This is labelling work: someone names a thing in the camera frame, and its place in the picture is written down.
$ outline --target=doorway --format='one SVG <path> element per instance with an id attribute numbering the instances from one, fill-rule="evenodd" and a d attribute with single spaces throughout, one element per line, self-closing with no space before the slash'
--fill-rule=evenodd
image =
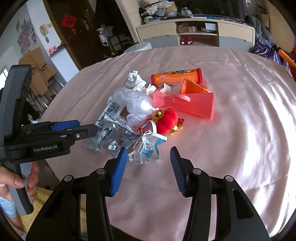
<path id="1" fill-rule="evenodd" d="M 88 0 L 47 0 L 53 18 L 82 68 L 111 54 L 99 39 L 95 14 Z"/>

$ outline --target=television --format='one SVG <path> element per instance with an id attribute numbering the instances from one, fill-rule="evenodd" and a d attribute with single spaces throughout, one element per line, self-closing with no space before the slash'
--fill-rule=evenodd
<path id="1" fill-rule="evenodd" d="M 174 0 L 178 11 L 187 7 L 193 14 L 219 15 L 245 20 L 246 0 Z"/>

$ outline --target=round table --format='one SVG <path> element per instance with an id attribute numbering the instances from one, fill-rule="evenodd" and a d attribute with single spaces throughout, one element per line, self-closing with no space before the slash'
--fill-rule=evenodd
<path id="1" fill-rule="evenodd" d="M 143 165 L 127 163 L 119 192 L 107 199 L 110 222 L 141 240 L 182 240 L 191 198 L 178 191 L 171 167 L 169 150 L 176 146 L 183 158 L 210 176 L 232 175 L 273 236 L 296 208 L 296 83 L 276 62 L 219 47 L 122 54 L 81 70 L 41 120 L 95 123 L 109 96 L 133 70 L 149 83 L 151 74 L 197 67 L 215 92 L 213 119 L 177 110 L 184 127 L 167 135 L 159 147 L 162 158 Z M 47 160 L 59 179 L 89 175 L 112 158 L 103 148 L 97 152 L 84 143 L 77 141 L 69 155 Z"/>

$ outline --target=red ball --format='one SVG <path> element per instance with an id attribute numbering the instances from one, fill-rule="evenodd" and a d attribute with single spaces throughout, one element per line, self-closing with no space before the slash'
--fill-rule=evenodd
<path id="1" fill-rule="evenodd" d="M 156 122 L 157 133 L 164 135 L 169 133 L 178 122 L 178 114 L 174 109 L 166 109 L 164 115 Z"/>

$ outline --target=red bottle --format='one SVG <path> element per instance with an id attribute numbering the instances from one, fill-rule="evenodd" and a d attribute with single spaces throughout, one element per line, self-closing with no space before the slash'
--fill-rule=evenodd
<path id="1" fill-rule="evenodd" d="M 187 40 L 185 38 L 180 38 L 180 45 L 187 44 Z"/>
<path id="2" fill-rule="evenodd" d="M 193 40 L 192 37 L 189 37 L 189 38 L 187 38 L 187 40 L 186 40 L 186 43 L 187 43 L 188 45 L 192 45 L 193 42 L 194 42 L 194 40 Z"/>

